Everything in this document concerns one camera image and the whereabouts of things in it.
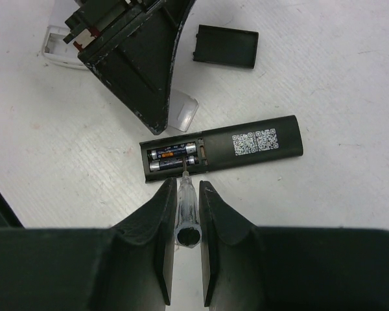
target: white tabletop surface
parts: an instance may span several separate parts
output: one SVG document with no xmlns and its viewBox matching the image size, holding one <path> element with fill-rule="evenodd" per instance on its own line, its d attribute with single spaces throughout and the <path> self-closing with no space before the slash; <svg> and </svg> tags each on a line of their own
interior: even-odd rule
<svg viewBox="0 0 389 311">
<path fill-rule="evenodd" d="M 0 0 L 0 191 L 26 227 L 108 227 L 159 188 L 139 151 L 155 137 L 90 72 L 40 55 L 52 6 Z M 193 62 L 199 24 L 258 31 L 255 69 Z M 198 0 L 173 88 L 200 103 L 190 132 L 292 114 L 301 128 L 303 157 L 196 187 L 259 225 L 389 229 L 389 0 Z M 199 247 L 176 251 L 168 310 L 202 310 Z"/>
</svg>

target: aa battery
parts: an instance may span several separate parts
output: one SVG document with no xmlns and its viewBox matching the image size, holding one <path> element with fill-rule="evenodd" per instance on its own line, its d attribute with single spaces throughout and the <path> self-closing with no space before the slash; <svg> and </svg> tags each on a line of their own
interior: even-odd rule
<svg viewBox="0 0 389 311">
<path fill-rule="evenodd" d="M 186 157 L 185 161 L 187 166 L 195 165 L 199 163 L 199 159 L 193 155 Z M 159 170 L 170 170 L 172 168 L 179 168 L 179 167 L 183 167 L 182 158 L 169 159 L 163 161 L 157 160 L 157 161 L 150 162 L 151 172 L 157 172 Z"/>
<path fill-rule="evenodd" d="M 165 159 L 168 157 L 179 157 L 197 152 L 195 143 L 177 144 L 165 148 L 149 150 L 148 158 L 151 160 Z"/>
</svg>

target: qr code sticker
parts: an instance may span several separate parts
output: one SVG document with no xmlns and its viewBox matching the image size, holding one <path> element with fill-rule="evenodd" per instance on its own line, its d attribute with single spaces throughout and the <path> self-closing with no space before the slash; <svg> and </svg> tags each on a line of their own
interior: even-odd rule
<svg viewBox="0 0 389 311">
<path fill-rule="evenodd" d="M 232 136 L 235 155 L 252 154 L 257 151 L 257 143 L 254 133 Z"/>
<path fill-rule="evenodd" d="M 258 151 L 278 149 L 278 137 L 274 128 L 255 132 L 257 137 Z"/>
</svg>

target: battery compartment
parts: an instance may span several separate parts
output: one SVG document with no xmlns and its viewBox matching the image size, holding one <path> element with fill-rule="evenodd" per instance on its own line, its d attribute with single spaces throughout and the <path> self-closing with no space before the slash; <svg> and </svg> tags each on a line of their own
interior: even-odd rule
<svg viewBox="0 0 389 311">
<path fill-rule="evenodd" d="M 141 146 L 141 156 L 143 158 L 144 173 L 146 176 L 146 182 L 164 180 L 169 177 L 180 177 L 183 174 L 183 167 L 170 168 L 166 170 L 158 170 L 152 172 L 150 170 L 150 163 L 155 162 L 156 160 L 151 160 L 148 156 L 151 150 L 161 150 L 168 146 L 175 146 L 181 144 L 195 143 L 196 152 L 187 155 L 177 155 L 173 157 L 166 157 L 160 161 L 167 161 L 171 159 L 181 159 L 183 157 L 196 156 L 198 158 L 198 163 L 187 166 L 187 171 L 190 175 L 201 174 L 207 172 L 207 151 L 205 149 L 204 140 L 202 133 L 194 133 L 189 135 L 183 135 L 179 137 L 169 137 L 165 139 L 160 139 L 158 141 L 150 141 L 145 143 L 140 143 Z"/>
</svg>

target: screwdriver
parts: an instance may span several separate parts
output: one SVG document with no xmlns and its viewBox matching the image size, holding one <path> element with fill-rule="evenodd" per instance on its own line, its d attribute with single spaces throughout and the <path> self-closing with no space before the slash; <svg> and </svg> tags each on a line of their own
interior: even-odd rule
<svg viewBox="0 0 389 311">
<path fill-rule="evenodd" d="M 194 248 L 202 237 L 196 190 L 187 171 L 186 161 L 183 161 L 183 175 L 178 190 L 174 237 L 179 246 L 187 248 Z"/>
</svg>

